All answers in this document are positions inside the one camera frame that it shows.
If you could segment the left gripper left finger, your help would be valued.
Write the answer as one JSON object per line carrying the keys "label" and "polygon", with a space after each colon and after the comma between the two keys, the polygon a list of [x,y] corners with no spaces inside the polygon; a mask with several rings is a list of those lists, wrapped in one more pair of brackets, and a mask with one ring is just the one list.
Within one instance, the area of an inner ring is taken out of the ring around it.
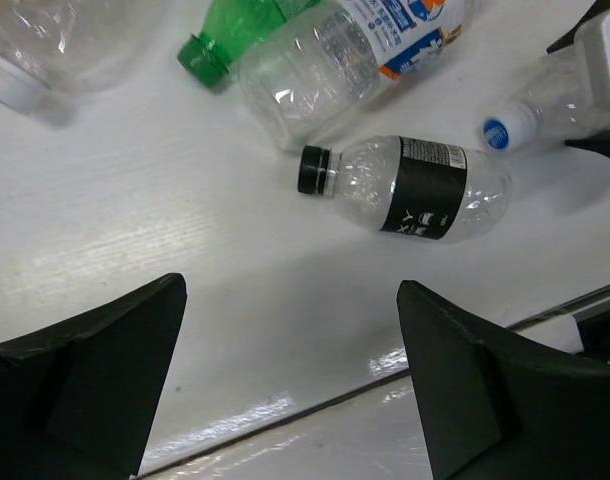
{"label": "left gripper left finger", "polygon": [[164,275],[0,343],[0,479],[138,475],[187,302]]}

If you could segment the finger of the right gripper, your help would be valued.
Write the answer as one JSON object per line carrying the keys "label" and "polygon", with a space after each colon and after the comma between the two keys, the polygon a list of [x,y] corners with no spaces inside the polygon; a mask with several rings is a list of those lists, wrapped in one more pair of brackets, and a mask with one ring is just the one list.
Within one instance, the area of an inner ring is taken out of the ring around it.
{"label": "finger of the right gripper", "polygon": [[585,22],[593,19],[598,16],[602,12],[608,9],[608,0],[595,0],[594,3],[590,6],[587,12],[579,19],[579,21],[563,36],[561,36],[558,40],[553,42],[547,49],[547,54],[552,54],[559,50],[562,50],[573,44],[574,36],[577,30],[583,25]]}
{"label": "finger of the right gripper", "polygon": [[610,159],[610,130],[585,139],[571,139],[564,142],[566,147],[598,153]]}

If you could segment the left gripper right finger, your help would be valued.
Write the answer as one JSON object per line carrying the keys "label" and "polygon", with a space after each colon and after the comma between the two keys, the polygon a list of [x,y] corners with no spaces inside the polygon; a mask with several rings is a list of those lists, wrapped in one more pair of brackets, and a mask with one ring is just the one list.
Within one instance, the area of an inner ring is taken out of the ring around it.
{"label": "left gripper right finger", "polygon": [[399,323],[436,479],[610,479],[610,285],[502,327],[416,281]]}

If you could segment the clear bottle blue white cap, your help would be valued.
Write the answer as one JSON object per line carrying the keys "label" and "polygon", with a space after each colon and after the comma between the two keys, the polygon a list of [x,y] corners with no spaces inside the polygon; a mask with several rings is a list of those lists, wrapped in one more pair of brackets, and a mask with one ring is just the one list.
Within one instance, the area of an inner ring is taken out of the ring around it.
{"label": "clear bottle blue white cap", "polygon": [[572,48],[544,56],[518,91],[493,104],[481,125],[486,146],[502,153],[606,130],[610,112],[585,97]]}

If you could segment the clear bottle black label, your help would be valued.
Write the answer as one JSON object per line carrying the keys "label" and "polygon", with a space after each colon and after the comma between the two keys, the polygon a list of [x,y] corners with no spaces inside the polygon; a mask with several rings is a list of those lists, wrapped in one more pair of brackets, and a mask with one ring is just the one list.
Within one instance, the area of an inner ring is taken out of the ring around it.
{"label": "clear bottle black label", "polygon": [[343,218],[371,231],[459,243],[499,223],[512,181],[479,150],[374,136],[340,152],[304,147],[297,189],[331,201]]}

